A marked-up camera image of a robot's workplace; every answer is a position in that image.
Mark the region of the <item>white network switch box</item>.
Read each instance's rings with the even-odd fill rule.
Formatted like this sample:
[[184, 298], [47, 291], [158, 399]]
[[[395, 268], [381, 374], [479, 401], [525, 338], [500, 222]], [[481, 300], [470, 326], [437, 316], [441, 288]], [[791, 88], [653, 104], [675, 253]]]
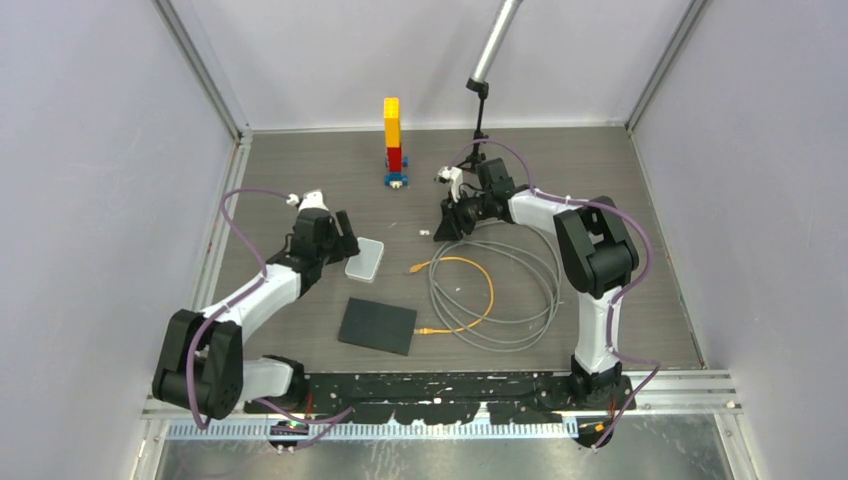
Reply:
[[357, 246], [359, 253], [347, 260], [344, 273], [351, 280], [371, 284], [377, 276], [385, 244], [378, 240], [358, 237]]

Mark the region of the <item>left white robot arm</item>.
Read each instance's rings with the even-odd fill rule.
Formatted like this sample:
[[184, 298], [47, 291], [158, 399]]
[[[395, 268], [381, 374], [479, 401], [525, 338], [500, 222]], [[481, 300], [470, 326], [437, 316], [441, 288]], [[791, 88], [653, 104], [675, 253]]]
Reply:
[[199, 425], [226, 418], [241, 402], [268, 399], [298, 412], [307, 398], [300, 363], [266, 355], [247, 361], [244, 342], [283, 307], [304, 296], [328, 264], [359, 253], [346, 211], [301, 211], [286, 248], [266, 260], [253, 280], [201, 311], [181, 309], [169, 320], [152, 381], [155, 399], [186, 408]]

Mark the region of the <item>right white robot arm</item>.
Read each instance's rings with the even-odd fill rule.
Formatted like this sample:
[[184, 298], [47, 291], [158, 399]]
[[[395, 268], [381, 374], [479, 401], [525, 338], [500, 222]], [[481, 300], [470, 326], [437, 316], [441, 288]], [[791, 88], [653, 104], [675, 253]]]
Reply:
[[596, 410], [605, 403], [622, 378], [616, 354], [620, 315], [617, 306], [639, 254], [623, 219], [607, 197], [569, 200], [535, 187], [518, 186], [502, 159], [477, 166], [480, 186], [471, 194], [462, 190], [464, 172], [454, 166], [436, 176], [449, 187], [440, 204], [442, 220], [435, 240], [459, 241], [483, 220], [532, 227], [555, 235], [562, 270], [579, 294], [579, 330], [571, 357], [569, 383], [574, 403]]

